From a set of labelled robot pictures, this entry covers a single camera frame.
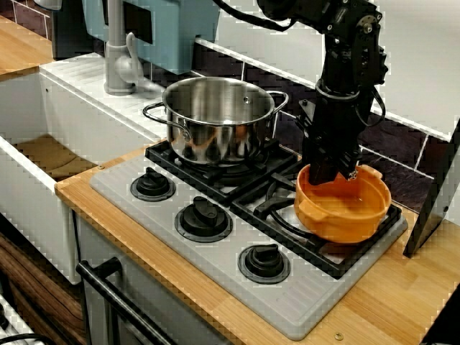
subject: white sink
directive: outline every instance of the white sink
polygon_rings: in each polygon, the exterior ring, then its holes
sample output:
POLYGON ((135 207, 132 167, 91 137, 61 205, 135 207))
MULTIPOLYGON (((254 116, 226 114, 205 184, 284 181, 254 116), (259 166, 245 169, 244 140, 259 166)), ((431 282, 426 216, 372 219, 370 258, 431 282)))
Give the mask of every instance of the white sink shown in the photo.
POLYGON ((50 134, 100 164, 166 133, 142 115, 144 106, 160 101, 163 88, 106 95, 104 59, 84 59, 51 63, 40 73, 0 83, 0 212, 73 284, 80 276, 71 210, 55 195, 55 181, 13 145, 50 134))

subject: wooden countertop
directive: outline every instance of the wooden countertop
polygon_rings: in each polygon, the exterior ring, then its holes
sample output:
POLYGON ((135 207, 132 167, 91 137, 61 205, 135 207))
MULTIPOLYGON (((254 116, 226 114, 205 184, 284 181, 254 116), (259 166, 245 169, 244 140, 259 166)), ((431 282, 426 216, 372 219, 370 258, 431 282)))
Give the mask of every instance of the wooden countertop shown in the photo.
POLYGON ((52 61, 51 41, 0 16, 0 81, 36 73, 52 61))
MULTIPOLYGON (((105 168, 142 155, 139 149, 105 168)), ((409 228, 302 340, 291 341, 91 189, 95 167, 55 185, 60 198, 234 344, 419 344, 460 281, 460 231, 445 222, 408 259, 409 228), (342 341, 334 336, 340 333, 342 341)))

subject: blue appliance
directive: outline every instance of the blue appliance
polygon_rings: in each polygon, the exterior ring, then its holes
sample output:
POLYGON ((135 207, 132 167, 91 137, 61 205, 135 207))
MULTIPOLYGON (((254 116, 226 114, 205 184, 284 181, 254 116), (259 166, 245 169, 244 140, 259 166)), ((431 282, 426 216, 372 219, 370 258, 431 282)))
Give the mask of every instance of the blue appliance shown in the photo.
MULTIPOLYGON (((107 42, 107 0, 83 0, 89 35, 107 42)), ((174 74, 192 68, 197 36, 213 42, 219 8, 211 0, 124 0, 126 31, 137 36, 138 56, 174 74)))

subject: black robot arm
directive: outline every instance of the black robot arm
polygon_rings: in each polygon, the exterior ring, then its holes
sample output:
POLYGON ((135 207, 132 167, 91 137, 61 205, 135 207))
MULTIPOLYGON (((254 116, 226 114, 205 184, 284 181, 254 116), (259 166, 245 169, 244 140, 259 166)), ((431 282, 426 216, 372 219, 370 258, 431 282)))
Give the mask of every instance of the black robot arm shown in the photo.
POLYGON ((361 158, 357 137, 377 124, 367 123, 374 99, 382 107, 378 122, 385 117, 385 105, 375 88, 384 83, 388 71, 386 54, 378 44, 382 14, 377 7, 366 0, 257 0, 267 18, 290 19, 283 27, 243 14, 222 0, 214 2, 233 17, 257 26, 285 31, 300 22, 325 35, 316 104, 303 103, 305 114, 298 117, 305 134, 303 159, 311 164, 312 185, 332 181, 338 173, 352 178, 361 158))

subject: black burner grate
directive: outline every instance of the black burner grate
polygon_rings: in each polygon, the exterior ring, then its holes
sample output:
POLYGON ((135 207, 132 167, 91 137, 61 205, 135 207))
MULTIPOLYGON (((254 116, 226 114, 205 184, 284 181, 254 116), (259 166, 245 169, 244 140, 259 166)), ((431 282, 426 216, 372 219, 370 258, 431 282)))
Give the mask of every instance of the black burner grate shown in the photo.
POLYGON ((333 278, 340 279, 399 220, 401 210, 391 205, 387 212, 387 218, 380 224, 375 235, 359 244, 333 244, 314 234, 306 233, 286 222, 278 213, 279 210, 292 206, 294 198, 275 196, 275 191, 279 188, 295 191, 295 184, 292 180, 296 179, 298 172, 303 166, 304 163, 297 162, 281 173, 272 174, 258 188, 254 188, 238 197, 230 205, 230 209, 236 215, 245 219, 248 223, 303 259, 309 261, 323 272, 333 278), (250 203, 255 202, 263 196, 266 197, 265 202, 260 203, 254 211, 251 211, 247 207, 250 203), (276 226, 268 222, 268 216, 271 216, 278 222, 282 226, 282 229, 277 229, 276 226), (342 256, 340 262, 333 262, 327 257, 326 253, 330 254, 331 251, 342 256))
POLYGON ((223 206, 298 160, 297 155, 281 148, 275 139, 267 141, 253 161, 230 167, 184 163, 167 141, 147 148, 145 157, 223 206))

